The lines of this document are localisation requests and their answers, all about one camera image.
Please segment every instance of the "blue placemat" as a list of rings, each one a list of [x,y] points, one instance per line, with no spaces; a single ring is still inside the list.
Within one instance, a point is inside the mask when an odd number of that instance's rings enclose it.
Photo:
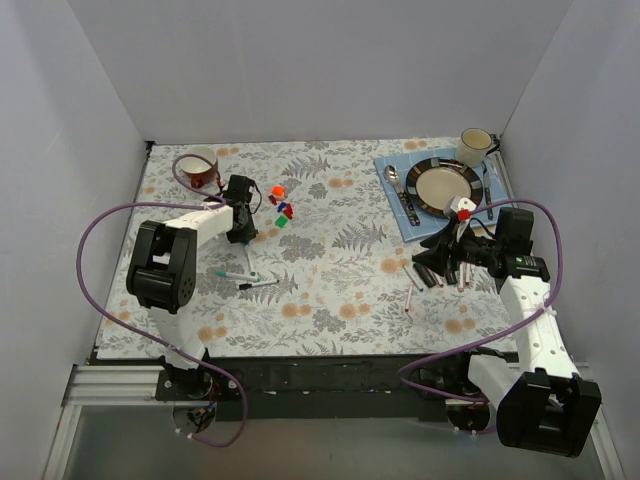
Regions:
[[[391,204],[391,210],[393,210],[393,215],[396,217],[396,222],[398,222],[400,233],[402,233],[402,238],[405,242],[422,240],[434,233],[437,233],[448,223],[448,220],[434,217],[433,215],[423,211],[420,207],[414,205],[418,218],[420,219],[420,225],[412,227],[407,215],[404,213],[404,209],[400,204],[396,191],[384,178],[384,167],[387,165],[396,167],[396,170],[398,170],[398,174],[400,175],[400,179],[402,180],[402,186],[406,188],[405,182],[407,180],[407,174],[416,163],[432,157],[455,158],[455,154],[455,148],[437,148],[435,150],[422,150],[419,152],[404,153],[402,155],[393,155],[391,157],[376,158],[373,161],[378,172],[378,177],[380,177],[382,188],[387,194],[387,198]],[[486,162],[489,167],[489,177],[491,178],[491,200],[493,202],[497,202],[498,200],[505,200],[509,198],[502,186],[502,182],[496,175],[493,163],[489,159],[487,159]],[[482,180],[482,165],[475,167],[473,170],[478,174],[480,180]],[[485,199],[483,195],[482,203],[480,205],[484,204]],[[489,220],[487,218],[487,212],[479,213],[476,216],[482,220],[485,225],[494,225],[498,221],[499,210],[500,207],[493,209],[493,220]]]

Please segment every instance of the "dinner plate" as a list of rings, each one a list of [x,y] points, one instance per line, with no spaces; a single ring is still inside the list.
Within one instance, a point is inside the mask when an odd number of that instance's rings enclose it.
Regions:
[[[482,201],[482,182],[471,168],[449,158],[433,157],[416,163],[407,174],[409,198],[437,217],[446,217],[447,202],[460,195],[476,205]]]

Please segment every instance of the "table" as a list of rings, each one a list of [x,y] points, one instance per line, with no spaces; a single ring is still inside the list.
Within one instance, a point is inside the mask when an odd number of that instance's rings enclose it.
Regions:
[[[409,279],[403,271],[422,251],[405,244],[373,167],[373,159],[407,151],[455,146],[453,138],[212,145],[223,177],[253,178],[265,199],[254,221],[250,253],[258,272],[277,285],[238,292],[216,269],[246,273],[243,248],[220,237],[199,251],[197,290],[185,307],[212,357],[366,355],[444,351],[508,326],[493,280],[476,269],[470,288],[415,293],[404,312]],[[154,146],[138,201],[198,204],[180,186],[171,163],[191,145]],[[275,184],[287,187],[294,219],[284,228],[266,199]],[[157,334],[147,311],[125,287],[141,222],[183,211],[138,208],[131,217],[107,309]],[[98,359],[157,358],[162,347],[103,319]],[[490,344],[515,350],[506,338]]]

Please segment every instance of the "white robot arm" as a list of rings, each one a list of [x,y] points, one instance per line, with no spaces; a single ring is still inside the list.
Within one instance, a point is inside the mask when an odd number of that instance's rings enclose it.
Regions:
[[[233,209],[225,205],[215,210],[200,210],[187,213],[174,220],[164,222],[164,224],[176,230],[186,228],[196,232],[197,250],[209,240],[233,229]],[[195,286],[195,279],[188,279],[187,289],[193,286]],[[160,336],[171,345],[178,347],[192,357],[202,358],[204,356],[205,347],[198,338],[192,322],[188,320],[188,313],[184,308],[179,309],[176,313],[171,313],[165,308],[152,306],[149,308],[149,315],[155,322]],[[167,351],[165,361],[184,370],[198,368],[196,363],[173,351]]]
[[[577,456],[602,397],[595,382],[580,378],[562,342],[555,313],[544,308],[549,272],[543,259],[531,256],[533,214],[502,208],[495,238],[487,239],[467,229],[474,209],[469,199],[453,198],[445,209],[451,221],[421,243],[428,250],[413,260],[439,275],[455,270],[462,261],[486,267],[512,325],[544,309],[514,334],[519,374],[507,367],[500,354],[484,349],[471,355],[468,378],[497,409],[496,427],[504,445]]]
[[[257,191],[253,180],[231,175],[222,196],[226,205],[187,213],[166,222],[143,222],[127,273],[127,290],[149,309],[160,336],[194,358],[208,358],[184,307],[195,291],[198,248],[225,233],[230,243],[247,244],[257,230],[249,204]],[[161,363],[171,381],[197,398],[208,375],[195,362],[167,349]]]

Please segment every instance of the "white cup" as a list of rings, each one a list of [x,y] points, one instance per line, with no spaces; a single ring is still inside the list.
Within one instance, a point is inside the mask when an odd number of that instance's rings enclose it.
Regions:
[[[203,158],[206,158],[211,162],[212,165],[216,165],[218,158],[216,157],[216,152],[209,147],[205,147],[204,145],[199,145],[197,147],[191,147],[189,150],[184,152],[185,155],[199,155]],[[199,158],[196,157],[187,157],[180,160],[180,168],[182,171],[188,175],[195,175],[198,173],[204,173],[211,168],[207,162],[203,162]]]
[[[491,135],[487,132],[480,128],[467,128],[460,135],[458,148],[456,148],[456,160],[468,167],[477,167],[488,153],[497,149],[496,146],[490,152],[492,146],[494,145]]]

